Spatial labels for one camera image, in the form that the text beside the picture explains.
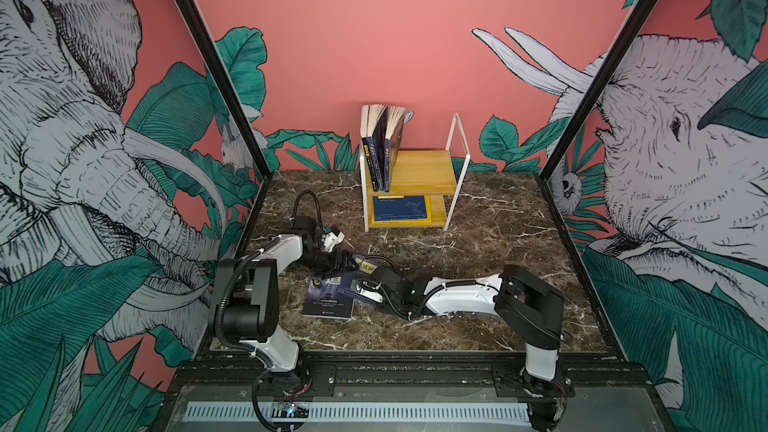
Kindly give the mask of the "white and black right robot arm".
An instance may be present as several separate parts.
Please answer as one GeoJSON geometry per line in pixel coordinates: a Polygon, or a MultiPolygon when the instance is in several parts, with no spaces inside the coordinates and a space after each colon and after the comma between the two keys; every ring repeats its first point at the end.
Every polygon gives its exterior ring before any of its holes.
{"type": "Polygon", "coordinates": [[[496,316],[525,343],[518,382],[532,397],[568,397],[559,366],[565,296],[533,273],[507,265],[499,274],[470,279],[410,281],[388,267],[357,273],[355,292],[366,292],[379,312],[407,321],[426,316],[479,313],[496,316]]]}

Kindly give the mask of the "blue book with yellow label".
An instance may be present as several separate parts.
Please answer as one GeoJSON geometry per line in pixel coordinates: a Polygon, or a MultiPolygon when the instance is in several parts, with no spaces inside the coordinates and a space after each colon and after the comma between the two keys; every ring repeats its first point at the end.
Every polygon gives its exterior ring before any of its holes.
{"type": "Polygon", "coordinates": [[[375,196],[373,217],[377,222],[423,221],[429,211],[424,196],[375,196]]]}

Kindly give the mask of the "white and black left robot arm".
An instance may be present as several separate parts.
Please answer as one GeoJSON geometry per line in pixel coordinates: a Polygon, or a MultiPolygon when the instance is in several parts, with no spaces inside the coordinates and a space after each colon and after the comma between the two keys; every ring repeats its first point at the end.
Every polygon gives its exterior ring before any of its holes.
{"type": "Polygon", "coordinates": [[[218,263],[208,318],[224,349],[245,352],[278,373],[294,371],[300,355],[299,345],[279,326],[279,276],[296,264],[330,274],[347,263],[340,229],[306,216],[292,225],[249,255],[218,263]]]}

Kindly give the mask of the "purple book with old man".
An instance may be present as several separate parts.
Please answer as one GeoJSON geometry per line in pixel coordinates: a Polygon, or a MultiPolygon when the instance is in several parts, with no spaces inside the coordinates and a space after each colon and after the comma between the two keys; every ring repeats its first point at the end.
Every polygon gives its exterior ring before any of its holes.
{"type": "Polygon", "coordinates": [[[370,107],[368,122],[368,142],[372,163],[374,165],[373,175],[376,177],[376,191],[384,190],[384,167],[383,167],[383,145],[384,135],[387,126],[387,106],[385,104],[374,104],[370,107]]]}

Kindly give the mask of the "navy book with yellow label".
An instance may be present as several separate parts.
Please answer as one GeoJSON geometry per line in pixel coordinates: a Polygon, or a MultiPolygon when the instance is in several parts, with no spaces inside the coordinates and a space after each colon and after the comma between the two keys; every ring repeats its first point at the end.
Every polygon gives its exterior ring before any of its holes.
{"type": "Polygon", "coordinates": [[[341,282],[338,286],[337,292],[362,303],[373,306],[379,305],[371,304],[367,301],[362,301],[361,298],[352,290],[352,284],[355,279],[364,279],[371,284],[376,283],[379,286],[379,282],[373,278],[373,273],[382,265],[383,262],[380,259],[375,259],[371,256],[353,254],[350,258],[346,259],[343,267],[343,274],[341,275],[341,282]]]}

